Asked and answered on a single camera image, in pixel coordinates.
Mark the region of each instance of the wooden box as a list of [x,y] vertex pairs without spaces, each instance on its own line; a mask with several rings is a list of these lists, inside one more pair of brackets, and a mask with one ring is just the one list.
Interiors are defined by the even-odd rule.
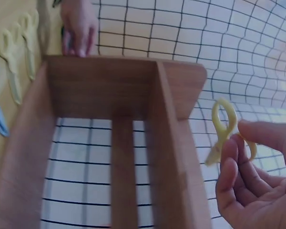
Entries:
[[143,120],[159,229],[211,228],[188,117],[206,81],[199,64],[48,56],[21,105],[0,170],[0,229],[40,228],[58,117],[112,120],[111,228],[138,228],[133,120]]

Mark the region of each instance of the grid pattern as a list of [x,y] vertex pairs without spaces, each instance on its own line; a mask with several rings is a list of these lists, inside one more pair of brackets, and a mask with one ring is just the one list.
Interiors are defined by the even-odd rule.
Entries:
[[98,54],[202,63],[201,98],[286,108],[286,0],[92,0]]
[[[208,79],[190,124],[213,227],[229,228],[219,216],[215,199],[219,167],[207,168],[203,164],[217,140],[211,109],[215,99],[224,97],[233,102],[238,118],[286,122],[286,0],[92,0],[92,3],[100,28],[95,54],[198,62],[207,69]],[[220,115],[227,122],[225,112]],[[97,169],[109,169],[110,125],[101,121],[102,128],[107,128],[104,134],[105,130],[96,129],[100,121],[61,119],[60,122],[49,159],[42,225],[47,229],[76,229],[83,225],[108,228],[109,173]],[[135,150],[137,183],[147,184],[145,149]],[[270,174],[286,175],[282,155],[264,146],[258,146],[254,163]],[[67,168],[73,170],[62,172]],[[94,177],[93,170],[103,177]],[[64,179],[78,182],[60,181]],[[138,204],[142,205],[139,226],[149,227],[152,225],[149,187],[138,185],[137,189]],[[96,209],[96,219],[87,218]]]
[[[143,122],[134,122],[138,228],[153,228]],[[111,121],[58,120],[49,158],[43,229],[110,228]]]

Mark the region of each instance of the yellow scissors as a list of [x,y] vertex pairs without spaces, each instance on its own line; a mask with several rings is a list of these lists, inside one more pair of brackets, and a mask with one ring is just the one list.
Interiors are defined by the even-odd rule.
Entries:
[[9,70],[8,80],[16,104],[22,103],[18,67],[15,58],[17,55],[17,48],[21,44],[21,39],[21,27],[18,23],[14,23],[10,31],[3,29],[0,32],[0,57],[7,63],[7,68]]
[[[224,107],[225,111],[228,114],[229,124],[227,128],[222,124],[218,115],[218,109],[220,105]],[[220,162],[223,144],[228,139],[237,123],[237,116],[233,106],[224,98],[220,98],[215,102],[212,108],[212,121],[218,136],[218,141],[211,148],[211,151],[205,161],[205,165],[207,166],[211,166],[216,162]],[[251,151],[250,160],[253,160],[256,156],[256,143],[249,142],[246,139],[244,140],[247,142]]]
[[19,22],[21,26],[22,36],[24,37],[26,44],[28,75],[31,80],[34,80],[36,75],[34,39],[36,39],[37,28],[39,24],[39,14],[37,10],[34,10],[32,15],[29,13],[24,13],[20,17]]

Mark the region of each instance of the hand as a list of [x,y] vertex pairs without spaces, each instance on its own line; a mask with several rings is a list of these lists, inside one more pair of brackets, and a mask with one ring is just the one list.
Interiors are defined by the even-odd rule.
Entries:
[[[238,130],[248,141],[281,151],[286,163],[286,124],[241,121]],[[234,229],[286,229],[286,178],[248,161],[239,135],[225,142],[220,170],[218,210]]]
[[64,24],[62,53],[80,57],[89,55],[98,32],[98,21],[90,1],[63,0],[61,18]]

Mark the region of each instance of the wooden panel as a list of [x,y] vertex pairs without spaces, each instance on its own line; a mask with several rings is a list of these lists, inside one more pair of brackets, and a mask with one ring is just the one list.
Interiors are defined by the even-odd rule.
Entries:
[[204,180],[188,120],[178,122],[177,133],[181,146],[179,158],[184,166],[181,178],[187,217],[193,219],[195,228],[211,229],[211,215],[204,188]]
[[55,112],[63,117],[144,119],[156,64],[126,58],[49,56]]
[[206,81],[206,70],[200,64],[164,62],[178,119],[189,118]]
[[146,123],[146,140],[154,223],[160,229],[188,228],[178,173],[176,116],[163,72],[155,78]]
[[112,121],[111,217],[112,229],[138,228],[133,120],[128,117]]
[[0,229],[39,228],[55,124],[43,65],[24,98],[6,145],[0,170]]

